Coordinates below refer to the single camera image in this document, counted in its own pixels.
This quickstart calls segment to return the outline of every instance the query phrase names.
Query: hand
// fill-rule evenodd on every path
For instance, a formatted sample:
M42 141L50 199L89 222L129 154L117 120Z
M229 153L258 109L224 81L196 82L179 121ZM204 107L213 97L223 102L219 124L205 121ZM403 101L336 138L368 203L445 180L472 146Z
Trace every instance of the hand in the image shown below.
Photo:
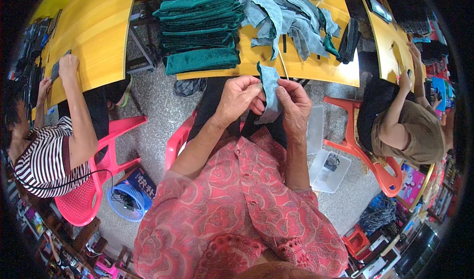
M400 79L398 80L398 85L400 86L400 91L408 94L412 90L412 79L408 77L407 72L400 74Z
M79 59L75 55L65 55L59 59L59 76L64 79L69 77L76 77L77 67L79 65Z
M433 109L436 109L436 108L439 106L439 104L441 103L441 101L443 100L442 97L441 97L440 100L438 100L438 94L439 94L439 92L438 92L438 90L436 89L436 91L435 91L435 98L434 98L434 101L433 101Z
M44 104L44 100L48 97L48 93L51 90L51 78L46 76L43 78L42 81L39 82L39 90L38 90L38 101L37 105Z
M262 114L265 110L262 101L266 101L262 89L263 85L260 79L250 75L227 80L214 114L215 118L223 127L227 128L247 108L250 108L255 114Z
M313 105L303 87L294 81L278 79L276 96L285 108L283 128L288 139L306 140L308 117Z
M421 66L423 62L421 61L421 53L418 50L418 47L413 42L407 42L408 50L412 54L413 64L415 66Z

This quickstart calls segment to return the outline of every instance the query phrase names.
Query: blue plastic basket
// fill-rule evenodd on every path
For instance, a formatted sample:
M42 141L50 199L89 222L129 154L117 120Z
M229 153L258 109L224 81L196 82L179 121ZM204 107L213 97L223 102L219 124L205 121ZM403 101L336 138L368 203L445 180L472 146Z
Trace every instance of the blue plastic basket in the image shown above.
M120 201L112 199L112 195L115 190L119 190L131 196L139 208L135 208L133 211L124 208ZM127 219L128 221L139 222L142 220L143 216L145 216L143 196L130 184L121 182L116 186L109 188L107 191L107 200L109 201L110 207L112 207L112 209L114 209L118 215Z

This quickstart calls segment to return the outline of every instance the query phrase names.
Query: orange plastic chair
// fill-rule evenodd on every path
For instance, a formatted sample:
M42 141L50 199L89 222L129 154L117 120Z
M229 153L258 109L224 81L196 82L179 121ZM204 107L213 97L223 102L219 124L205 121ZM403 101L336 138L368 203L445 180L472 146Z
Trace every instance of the orange plastic chair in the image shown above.
M75 226L84 226L90 223L99 211L102 202L102 185L113 175L122 172L140 163L140 158L136 158L124 164L117 164L115 154L115 139L129 130L144 124L146 116L135 116L118 121L109 122L109 134L99 140L98 151L109 146L105 157L95 164L94 157L89 159L91 172L107 169L107 171L93 173L86 182L73 189L69 193L55 197L56 205L62 216Z
M362 151L362 149L356 142L354 136L354 116L355 110L360 108L362 102L355 100L332 98L329 96L324 97L324 102L344 108L349 113L349 119L347 121L346 128L346 138L342 140L341 144L337 144L325 139L324 144L352 154L353 156L361 159L374 173L375 178L377 179L377 182L382 188L383 193L389 197L396 196L403 184L403 176L401 173L400 164L397 163L397 161L395 161L393 157L385 158L387 164L395 171L395 176L393 176L387 170L385 170L385 168L380 163L372 163L367 154Z

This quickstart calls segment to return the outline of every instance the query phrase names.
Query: black pants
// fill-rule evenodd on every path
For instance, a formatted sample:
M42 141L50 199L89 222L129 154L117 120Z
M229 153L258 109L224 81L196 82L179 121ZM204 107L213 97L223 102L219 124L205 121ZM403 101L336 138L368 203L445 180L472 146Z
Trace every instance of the black pants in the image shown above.
M222 91L224 90L224 84L227 79L228 77L216 77L208 79L206 89L204 90L201 101L198 105L196 118L194 119L193 127L191 128L191 131L189 133L188 141L194 139L198 135L204 124L216 112L217 106L220 102L220 96L222 95ZM228 126L227 131L232 136L240 135L248 138L252 136L252 134L257 132L260 128L265 126L271 134L272 138L286 149L287 136L285 130L283 129L283 112L272 123L255 125L254 121L257 120L258 117L258 115L250 111L241 132L239 130L240 119L231 123Z
M378 77L366 85L364 90L364 100L359 110L357 118L357 131L359 133L360 143L370 152L372 147L372 125L377 114L387 110L395 100L400 87L396 84ZM415 102L413 93L409 93L406 100Z
M130 83L130 75L121 81L117 81L105 86L84 92L84 100L86 101L89 114L91 115L92 126L94 127L97 140L100 140L109 134L109 113L107 111L107 101L114 104L118 103L122 98L128 84ZM69 116L69 105L67 100L58 104L59 117ZM107 152L107 146L98 152L98 160L101 160Z

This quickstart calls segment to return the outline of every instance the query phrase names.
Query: pink plastic chair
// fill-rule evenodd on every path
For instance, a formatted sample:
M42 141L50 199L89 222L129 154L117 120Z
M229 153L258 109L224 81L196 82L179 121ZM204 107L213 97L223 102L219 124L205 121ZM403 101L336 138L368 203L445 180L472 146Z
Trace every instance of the pink plastic chair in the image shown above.
M194 124L194 118L196 117L196 110L193 111L191 116L185 120L182 125L176 130L174 134L168 139L166 144L166 153L164 157L164 170L168 171L171 165L178 157L178 152L188 139L189 132Z
M355 109L359 109L362 102L346 99L332 98L329 96L324 97L324 102L330 103L347 110L349 119L347 120L346 138L337 144L329 140L324 140L324 144L334 147L338 150L342 150L355 157L361 159L371 171L374 173L377 182L384 194L389 197L394 197L398 194L403 183L403 175L399 163L395 161L393 157L386 157L387 164L395 171L395 177L392 176L380 163L372 163L370 158L365 154L364 151L359 147L356 142L354 135L354 112Z
M55 197L59 212L69 223L75 226L84 226L90 223L97 215L102 201L102 185L111 176L140 163L140 158L136 158L121 165L117 164L115 139L129 130L144 124L146 121L146 116L135 116L109 122L109 134L99 140L98 148L99 151L108 145L107 153L98 165L95 164L94 157L91 157L89 159L89 166L91 167L91 172L107 169L112 172L112 175L107 171L94 173L80 187L62 196Z

